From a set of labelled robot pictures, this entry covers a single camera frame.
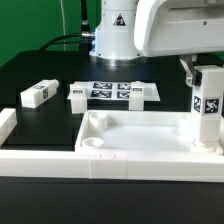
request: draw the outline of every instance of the black tabletop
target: black tabletop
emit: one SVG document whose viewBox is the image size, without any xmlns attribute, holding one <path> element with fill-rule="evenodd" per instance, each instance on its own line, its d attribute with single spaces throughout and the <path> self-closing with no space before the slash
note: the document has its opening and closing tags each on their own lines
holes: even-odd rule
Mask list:
<svg viewBox="0 0 224 224">
<path fill-rule="evenodd" d="M 198 64 L 221 63 L 201 55 Z M 57 79 L 58 93 L 36 109 L 21 106 L 20 93 L 43 79 Z M 160 102 L 145 102 L 145 110 L 189 111 L 191 88 L 179 57 L 150 58 L 148 63 L 110 67 L 91 63 L 78 52 L 22 52 L 0 69 L 0 110 L 16 108 L 18 125 L 4 144 L 8 149 L 74 150 L 82 115 L 71 114 L 67 100 L 75 81 L 156 83 Z M 88 100 L 88 109 L 128 110 L 128 102 Z"/>
<path fill-rule="evenodd" d="M 222 61 L 199 55 L 197 64 Z M 36 109 L 22 108 L 20 92 L 43 79 L 59 80 L 58 93 Z M 0 110 L 16 108 L 18 118 L 3 147 L 73 151 L 82 120 L 67 100 L 75 81 L 154 82 L 161 101 L 145 102 L 145 110 L 190 110 L 191 89 L 177 56 L 112 68 L 78 52 L 22 52 L 0 69 Z M 89 100 L 88 109 L 127 110 L 128 103 Z M 3 224 L 224 223 L 219 183 L 0 177 L 0 202 Z"/>
</svg>

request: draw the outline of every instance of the cable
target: cable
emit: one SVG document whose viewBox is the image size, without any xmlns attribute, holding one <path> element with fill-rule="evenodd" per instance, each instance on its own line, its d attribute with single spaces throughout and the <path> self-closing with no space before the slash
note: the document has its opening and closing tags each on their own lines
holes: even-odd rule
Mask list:
<svg viewBox="0 0 224 224">
<path fill-rule="evenodd" d="M 81 36 L 82 36 L 81 33 L 72 33 L 72 34 L 68 34 L 68 35 L 64 35 L 64 36 L 60 36 L 60 37 L 54 38 L 51 41 L 49 41 L 47 44 L 45 44 L 44 46 L 42 46 L 39 50 L 40 51 L 44 51 L 49 46 L 53 45 L 53 43 L 56 43 L 59 40 L 65 40 L 65 39 L 69 39 L 69 38 L 73 38 L 73 37 L 81 37 Z"/>
<path fill-rule="evenodd" d="M 82 16 L 81 31 L 89 32 L 90 27 L 88 22 L 86 0 L 81 0 L 81 16 Z"/>
<path fill-rule="evenodd" d="M 62 14 L 62 23 L 63 23 L 63 35 L 66 35 L 65 10 L 64 10 L 63 0 L 60 0 L 60 3 L 61 3 L 61 14 Z"/>
<path fill-rule="evenodd" d="M 52 45 L 60 45 L 60 44 L 78 44 L 78 43 L 79 43 L 79 41 L 56 42 L 56 43 L 49 44 L 49 46 L 52 46 Z"/>
</svg>

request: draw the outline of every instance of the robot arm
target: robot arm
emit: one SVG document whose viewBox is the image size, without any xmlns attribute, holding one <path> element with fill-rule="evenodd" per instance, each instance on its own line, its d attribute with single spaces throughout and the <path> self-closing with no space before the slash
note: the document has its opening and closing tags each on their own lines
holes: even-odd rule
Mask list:
<svg viewBox="0 0 224 224">
<path fill-rule="evenodd" d="M 193 86 L 191 133 L 196 151 L 215 151 L 219 139 L 224 68 L 194 67 L 192 54 L 224 50 L 223 0 L 140 0 L 134 42 L 145 56 L 181 57 Z"/>
<path fill-rule="evenodd" d="M 134 42 L 145 56 L 224 50 L 223 0 L 140 0 Z"/>
</svg>

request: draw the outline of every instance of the white plastic tray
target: white plastic tray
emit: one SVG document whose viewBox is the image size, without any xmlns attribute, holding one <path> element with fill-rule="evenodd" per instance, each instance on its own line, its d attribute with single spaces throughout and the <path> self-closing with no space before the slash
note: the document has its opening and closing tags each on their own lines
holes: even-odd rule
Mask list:
<svg viewBox="0 0 224 224">
<path fill-rule="evenodd" d="M 186 116 L 190 116 L 190 114 L 144 111 L 88 111 L 84 115 L 75 149 L 76 152 L 90 154 L 118 154 L 124 152 L 126 155 L 129 155 L 129 153 L 162 153 L 163 155 L 173 154 L 173 156 L 176 154 L 192 156 L 222 154 L 219 142 L 217 142 L 217 149 L 214 153 L 192 152 L 194 140 L 190 135 L 190 129 L 183 130 L 186 127 L 180 127 L 181 119 Z"/>
</svg>

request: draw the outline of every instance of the green background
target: green background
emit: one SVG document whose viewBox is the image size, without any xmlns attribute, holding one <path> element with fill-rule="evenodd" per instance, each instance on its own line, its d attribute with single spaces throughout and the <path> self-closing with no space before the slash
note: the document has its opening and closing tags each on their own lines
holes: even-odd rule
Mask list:
<svg viewBox="0 0 224 224">
<path fill-rule="evenodd" d="M 79 33 L 80 0 L 62 0 L 66 34 Z M 100 23 L 101 0 L 87 0 L 90 28 Z M 37 50 L 63 35 L 60 0 L 0 0 L 0 67 L 16 54 Z"/>
</svg>

